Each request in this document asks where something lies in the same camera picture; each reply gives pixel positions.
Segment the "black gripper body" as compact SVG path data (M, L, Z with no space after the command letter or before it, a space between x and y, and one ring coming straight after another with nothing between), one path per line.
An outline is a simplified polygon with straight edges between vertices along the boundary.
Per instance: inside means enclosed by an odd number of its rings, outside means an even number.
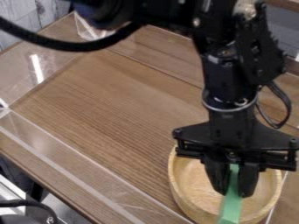
M296 170L299 143L294 136L267 127L256 118L256 100L239 104L206 99L208 121L172 131L176 155L200 160L204 168L223 171L230 165L262 172Z

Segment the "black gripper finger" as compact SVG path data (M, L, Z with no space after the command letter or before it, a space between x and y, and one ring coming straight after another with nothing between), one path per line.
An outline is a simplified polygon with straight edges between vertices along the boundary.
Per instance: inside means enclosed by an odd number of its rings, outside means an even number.
M204 169L214 190L224 195L230 187L230 165L207 157L204 160Z
M242 198L254 195L259 178L259 166L255 163L244 163L238 171L238 194Z

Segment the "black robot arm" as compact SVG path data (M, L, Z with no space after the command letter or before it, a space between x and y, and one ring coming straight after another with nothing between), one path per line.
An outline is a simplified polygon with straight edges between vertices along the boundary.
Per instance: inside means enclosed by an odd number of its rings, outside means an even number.
M174 130L176 154L198 158L216 192L230 185L238 165L238 194L250 197L260 172L296 168L296 139L280 132L258 103L263 88L290 100L276 85L286 54L267 24L264 0L71 0L75 11L99 29L125 22L176 29L191 36L200 55L207 122Z

